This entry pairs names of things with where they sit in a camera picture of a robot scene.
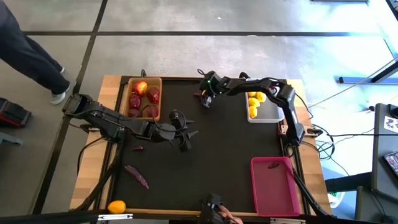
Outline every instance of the yellow lemon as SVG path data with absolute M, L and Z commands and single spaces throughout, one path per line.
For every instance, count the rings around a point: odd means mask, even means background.
M 263 102 L 266 101 L 267 95 L 265 93 L 262 93 L 262 92 L 257 92 L 256 93 L 256 98 L 257 98 L 257 100 L 260 101 L 260 103 L 263 103 Z
M 255 106 L 249 107 L 249 115 L 250 115 L 250 118 L 252 118 L 252 119 L 257 116 L 257 108 Z
M 108 210 L 112 214 L 122 214 L 126 211 L 126 204 L 122 200 L 113 201 L 108 205 Z
M 248 102 L 249 102 L 249 106 L 255 106 L 255 107 L 260 106 L 260 101 L 257 100 L 257 99 L 254 98 L 254 97 L 250 97 L 250 98 L 248 99 Z

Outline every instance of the concrete floor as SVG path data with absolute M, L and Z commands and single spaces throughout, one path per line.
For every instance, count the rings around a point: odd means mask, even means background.
M 93 29 L 101 0 L 5 0 L 23 30 Z M 200 30 L 284 32 L 379 32 L 371 7 L 364 3 L 309 0 L 222 1 L 108 1 L 100 30 Z M 77 77 L 88 36 L 32 36 Z M 361 37 L 171 37 L 99 36 L 96 38 L 80 93 L 97 98 L 104 75 L 198 76 L 196 69 L 220 75 L 301 78 L 310 105 L 348 86 L 337 76 L 365 77 L 392 59 L 383 38 Z M 0 216 L 30 210 L 49 151 L 56 135 L 62 106 L 51 106 L 50 92 L 0 62 L 0 96 L 33 112 L 21 130 L 1 128 L 25 141 L 23 146 L 2 145 L 0 150 Z M 25 94 L 18 89 L 28 90 Z M 331 133 L 361 133 L 372 127 L 372 114 L 357 111 L 377 102 L 393 101 L 396 86 L 357 86 L 321 106 L 313 107 L 314 123 Z M 83 131 L 69 128 L 44 212 L 68 210 L 76 178 L 78 151 L 86 143 Z M 350 174 L 371 167 L 371 139 L 339 143 L 334 156 Z M 352 163 L 361 153 L 363 161 Z M 333 162 L 323 166 L 343 173 Z

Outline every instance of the dark pants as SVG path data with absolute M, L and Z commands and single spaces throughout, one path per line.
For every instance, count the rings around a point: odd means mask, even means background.
M 0 27 L 0 58 L 52 94 L 66 91 L 69 82 L 60 73 L 62 66 L 21 31 L 10 10 L 6 13 L 6 23 Z

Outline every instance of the red case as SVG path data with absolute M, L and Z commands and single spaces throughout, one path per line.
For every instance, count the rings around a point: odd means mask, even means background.
M 254 206 L 261 217 L 300 215 L 292 163 L 288 157 L 251 160 Z

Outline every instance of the wooden frame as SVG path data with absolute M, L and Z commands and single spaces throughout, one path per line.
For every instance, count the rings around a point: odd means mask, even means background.
M 108 108 L 114 108 L 116 104 L 116 99 L 118 96 L 119 86 L 121 82 L 122 76 L 116 75 L 105 75 L 103 84 L 101 86 L 101 90 L 99 92 L 98 101 L 102 103 L 104 106 Z M 301 80 L 287 80 L 287 83 L 292 85 L 296 93 L 300 95 L 304 101 L 305 92 L 303 88 L 303 83 Z M 120 106 L 120 113 L 123 113 L 125 108 L 125 102 L 127 98 L 127 85 L 123 91 L 122 103 Z M 304 126 L 311 126 L 311 120 L 309 119 L 309 114 L 304 106 L 304 104 L 300 101 L 300 99 L 296 98 L 295 109 L 297 113 L 298 120 Z M 99 138 L 99 133 L 90 133 L 88 135 L 87 142 L 91 142 L 92 140 Z M 305 137 L 304 141 L 314 144 L 314 138 Z M 70 208 L 76 208 L 79 206 L 84 199 L 90 194 L 95 185 L 98 183 L 101 166 L 103 163 L 104 155 L 106 150 L 106 141 L 98 141 L 93 146 L 86 149 L 83 158 L 81 160 L 80 171 L 76 180 L 75 191 L 73 193 L 73 197 L 70 203 Z M 116 150 L 116 145 L 113 145 L 111 156 L 109 160 L 112 160 L 114 157 L 114 152 Z M 326 191 L 325 181 L 323 179 L 322 168 L 320 165 L 319 155 L 316 150 L 314 150 L 311 146 L 306 144 L 302 144 L 299 147 L 304 179 L 308 190 L 313 195 L 314 199 L 322 206 L 322 208 L 331 214 L 331 209 L 329 205 L 329 200 Z M 99 204 L 100 208 L 105 208 L 106 199 L 109 191 L 109 181 L 106 183 L 103 189 L 101 201 Z M 300 203 L 300 209 L 303 213 L 302 206 L 302 198 L 300 195 L 300 190 L 297 187 L 298 192 L 298 200 Z M 139 209 L 139 208 L 128 208 L 126 210 L 128 213 L 141 213 L 141 214 L 151 214 L 151 215 L 199 215 L 199 211 L 185 211 L 185 210 L 151 210 L 151 209 Z M 244 213 L 244 212 L 233 212 L 234 215 L 240 217 L 256 217 L 258 214 L 256 213 Z

